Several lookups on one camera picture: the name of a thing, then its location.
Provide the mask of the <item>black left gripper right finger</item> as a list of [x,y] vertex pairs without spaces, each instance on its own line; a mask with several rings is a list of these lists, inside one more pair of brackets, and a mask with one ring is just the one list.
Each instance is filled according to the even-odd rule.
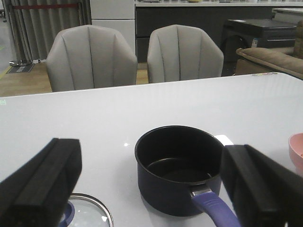
[[250,145],[227,145],[221,179],[243,227],[301,227],[303,178]]

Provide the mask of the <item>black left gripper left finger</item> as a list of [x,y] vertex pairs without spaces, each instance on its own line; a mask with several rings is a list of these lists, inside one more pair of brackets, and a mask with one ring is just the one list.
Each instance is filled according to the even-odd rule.
[[80,141],[53,138],[0,183],[0,225],[57,227],[81,170]]

